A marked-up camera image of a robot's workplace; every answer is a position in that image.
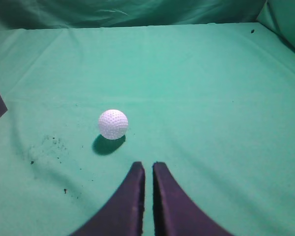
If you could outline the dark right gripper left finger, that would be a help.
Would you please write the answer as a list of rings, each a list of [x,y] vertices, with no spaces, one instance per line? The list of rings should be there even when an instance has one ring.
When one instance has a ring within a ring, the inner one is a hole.
[[[141,236],[145,211],[145,170],[134,162],[105,205],[73,236]]]

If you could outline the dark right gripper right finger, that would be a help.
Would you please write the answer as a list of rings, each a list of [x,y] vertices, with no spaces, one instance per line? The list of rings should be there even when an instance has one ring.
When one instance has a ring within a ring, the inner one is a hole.
[[[164,162],[153,170],[153,218],[156,236],[230,236],[184,192]]]

